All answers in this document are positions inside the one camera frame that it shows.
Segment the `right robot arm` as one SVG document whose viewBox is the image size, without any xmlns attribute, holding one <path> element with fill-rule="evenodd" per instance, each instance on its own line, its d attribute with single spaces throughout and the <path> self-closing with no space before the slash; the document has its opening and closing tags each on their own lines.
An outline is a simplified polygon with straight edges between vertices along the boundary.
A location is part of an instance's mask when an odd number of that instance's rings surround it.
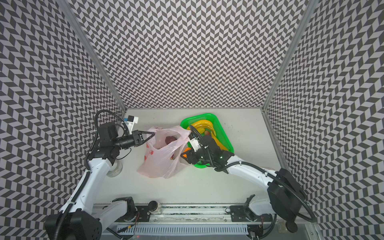
<svg viewBox="0 0 384 240">
<path fill-rule="evenodd" d="M 297 230 L 297 218 L 310 223 L 317 222 L 307 203 L 307 195 L 287 169 L 269 170 L 244 161 L 234 153 L 222 150 L 209 135 L 190 135 L 189 143 L 191 147 L 180 155 L 187 163 L 201 163 L 216 172 L 238 176 L 258 185 L 267 193 L 265 197 L 251 195 L 247 198 L 242 207 L 246 220 L 254 222 L 271 215 L 274 221 L 280 217 L 286 221 L 286 227 L 291 233 Z"/>
</svg>

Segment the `pink plastic bag peach print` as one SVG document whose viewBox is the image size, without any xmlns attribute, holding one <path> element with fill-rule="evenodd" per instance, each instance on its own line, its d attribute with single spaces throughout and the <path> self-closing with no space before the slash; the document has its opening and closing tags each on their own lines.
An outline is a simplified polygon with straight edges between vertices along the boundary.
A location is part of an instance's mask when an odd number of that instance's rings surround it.
<svg viewBox="0 0 384 240">
<path fill-rule="evenodd" d="M 146 143 L 144 162 L 137 172 L 148 178 L 169 179 L 189 166 L 181 154 L 189 142 L 190 130 L 175 126 L 169 129 L 149 129 L 155 136 Z M 175 136 L 176 141 L 166 145 L 167 136 Z"/>
</svg>

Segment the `small orange fake tangerine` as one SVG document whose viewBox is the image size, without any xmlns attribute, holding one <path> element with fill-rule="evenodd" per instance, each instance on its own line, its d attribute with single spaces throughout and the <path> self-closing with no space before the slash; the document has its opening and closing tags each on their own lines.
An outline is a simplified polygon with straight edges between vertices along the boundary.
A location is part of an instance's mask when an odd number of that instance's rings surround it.
<svg viewBox="0 0 384 240">
<path fill-rule="evenodd" d="M 186 153 L 186 152 L 188 152 L 188 151 L 190 151 L 190 150 L 191 150 L 191 148 L 186 148 L 184 152 Z"/>
</svg>

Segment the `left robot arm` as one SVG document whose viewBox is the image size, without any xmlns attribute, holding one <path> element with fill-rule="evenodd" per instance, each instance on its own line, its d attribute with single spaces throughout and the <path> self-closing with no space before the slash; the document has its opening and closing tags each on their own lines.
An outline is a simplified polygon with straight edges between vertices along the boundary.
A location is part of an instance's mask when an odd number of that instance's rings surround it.
<svg viewBox="0 0 384 240">
<path fill-rule="evenodd" d="M 119 136 L 115 123 L 97 127 L 91 152 L 86 157 L 86 171 L 59 213 L 47 217 L 44 228 L 51 240 L 98 240 L 118 219 L 136 221 L 138 210 L 133 198 L 116 198 L 94 212 L 96 196 L 121 150 L 139 147 L 155 136 L 154 132 L 128 129 Z"/>
</svg>

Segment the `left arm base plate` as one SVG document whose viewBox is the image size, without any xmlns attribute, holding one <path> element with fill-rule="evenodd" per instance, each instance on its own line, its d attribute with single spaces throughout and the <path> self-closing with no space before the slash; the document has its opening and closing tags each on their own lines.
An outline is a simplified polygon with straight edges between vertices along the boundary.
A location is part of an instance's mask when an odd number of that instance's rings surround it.
<svg viewBox="0 0 384 240">
<path fill-rule="evenodd" d="M 112 202 L 123 201 L 127 205 L 127 212 L 116 222 L 149 222 L 151 213 L 147 205 L 136 205 L 132 197 L 116 198 Z"/>
</svg>

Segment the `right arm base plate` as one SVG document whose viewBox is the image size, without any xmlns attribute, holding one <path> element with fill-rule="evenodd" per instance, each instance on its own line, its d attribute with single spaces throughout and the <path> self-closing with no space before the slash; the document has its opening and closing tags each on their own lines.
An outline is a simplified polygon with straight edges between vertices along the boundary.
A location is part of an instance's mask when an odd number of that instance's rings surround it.
<svg viewBox="0 0 384 240">
<path fill-rule="evenodd" d="M 231 215 L 232 222 L 272 222 L 274 212 L 267 198 L 250 195 L 245 203 L 231 205 L 227 213 Z"/>
</svg>

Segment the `dark purple fake passionfruit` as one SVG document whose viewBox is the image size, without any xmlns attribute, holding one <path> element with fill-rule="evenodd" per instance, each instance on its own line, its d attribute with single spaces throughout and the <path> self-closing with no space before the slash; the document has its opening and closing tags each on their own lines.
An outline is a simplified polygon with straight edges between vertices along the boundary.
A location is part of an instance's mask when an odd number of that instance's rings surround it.
<svg viewBox="0 0 384 240">
<path fill-rule="evenodd" d="M 167 136 L 165 139 L 166 145 L 169 145 L 170 143 L 176 141 L 177 138 L 175 136 Z"/>
</svg>

